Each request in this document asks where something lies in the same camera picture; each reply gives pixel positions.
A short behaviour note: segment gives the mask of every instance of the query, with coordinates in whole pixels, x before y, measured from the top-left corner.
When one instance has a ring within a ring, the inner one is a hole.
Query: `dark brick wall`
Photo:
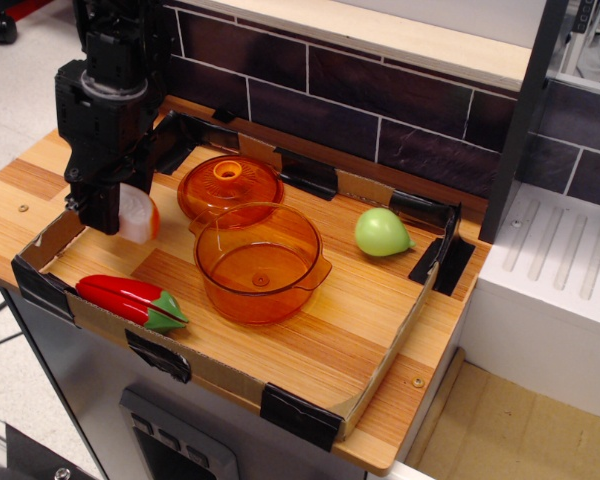
[[[488,198],[516,94],[169,0],[170,93]]]
[[[600,94],[553,81],[525,183],[600,205]]]

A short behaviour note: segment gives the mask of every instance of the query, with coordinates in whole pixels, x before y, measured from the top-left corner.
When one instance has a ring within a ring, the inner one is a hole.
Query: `screw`
[[[55,476],[53,477],[53,480],[69,480],[71,478],[71,470],[69,470],[68,468],[59,468],[56,471]]]
[[[80,177],[80,170],[77,168],[72,168],[67,172],[66,178],[68,181],[76,181]]]

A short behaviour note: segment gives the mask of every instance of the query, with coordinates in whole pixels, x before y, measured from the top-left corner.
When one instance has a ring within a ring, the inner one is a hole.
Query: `plastic pear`
[[[356,243],[374,257],[401,253],[415,246],[400,218],[386,208],[367,210],[356,224]]]

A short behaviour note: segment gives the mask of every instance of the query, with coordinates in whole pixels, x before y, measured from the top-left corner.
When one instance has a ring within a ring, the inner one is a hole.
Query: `toy pepper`
[[[76,290],[82,298],[158,333],[188,323],[176,299],[150,283],[109,275],[81,279]]]

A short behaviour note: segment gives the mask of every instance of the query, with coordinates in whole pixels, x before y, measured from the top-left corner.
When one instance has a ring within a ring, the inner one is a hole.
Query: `wood grain surface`
[[[0,172],[0,285],[17,290],[10,261],[64,209],[62,173],[70,149],[56,132]],[[87,229],[45,270],[75,284],[85,275],[130,276],[169,290],[190,318],[170,336],[182,345],[288,389],[328,409],[358,395],[413,306],[421,286],[407,275],[435,238],[416,226],[413,250],[388,258],[367,257],[354,242],[357,217],[369,205],[337,195],[330,202],[289,186],[284,202],[318,227],[324,255],[334,268],[302,312],[277,325],[246,327],[220,317],[208,301],[192,263],[189,219],[176,201],[179,180],[218,152],[197,148],[172,176],[156,174],[151,192],[162,218],[158,238],[136,245]],[[477,246],[451,297],[432,292],[406,344],[376,395],[333,453],[384,474],[396,459],[429,382],[448,346],[489,246],[477,240],[479,225],[463,222]],[[423,388],[413,385],[422,379]]]

